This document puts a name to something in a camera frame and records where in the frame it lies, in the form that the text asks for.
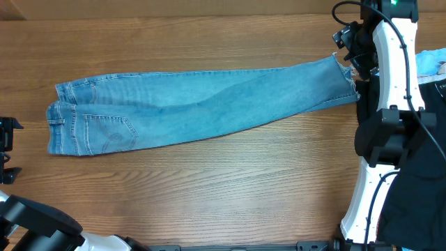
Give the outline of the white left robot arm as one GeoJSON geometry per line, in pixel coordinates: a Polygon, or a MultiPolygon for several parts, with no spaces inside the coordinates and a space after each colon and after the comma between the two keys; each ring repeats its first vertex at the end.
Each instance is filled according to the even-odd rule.
{"type": "MultiPolygon", "coordinates": [[[[51,121],[50,146],[64,145],[64,120],[51,121]]],[[[12,185],[22,168],[5,168],[13,149],[14,130],[24,129],[17,119],[1,117],[1,184],[12,185]]],[[[57,208],[1,191],[1,250],[10,243],[10,235],[23,227],[27,232],[12,250],[151,250],[130,237],[99,236],[83,232],[82,226],[57,208]]]]}

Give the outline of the light blue denim jeans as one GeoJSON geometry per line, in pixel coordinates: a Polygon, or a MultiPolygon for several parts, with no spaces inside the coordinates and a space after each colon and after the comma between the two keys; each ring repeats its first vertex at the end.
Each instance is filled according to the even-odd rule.
{"type": "Polygon", "coordinates": [[[102,155],[228,135],[358,100],[335,56],[283,68],[116,73],[64,82],[48,151],[102,155]]]}

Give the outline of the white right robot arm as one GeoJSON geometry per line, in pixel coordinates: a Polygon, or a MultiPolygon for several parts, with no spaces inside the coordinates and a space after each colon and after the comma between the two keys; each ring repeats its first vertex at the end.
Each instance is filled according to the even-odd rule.
{"type": "Polygon", "coordinates": [[[359,80],[360,172],[327,250],[445,249],[445,81],[417,75],[416,1],[360,1],[334,36],[359,80]]]}

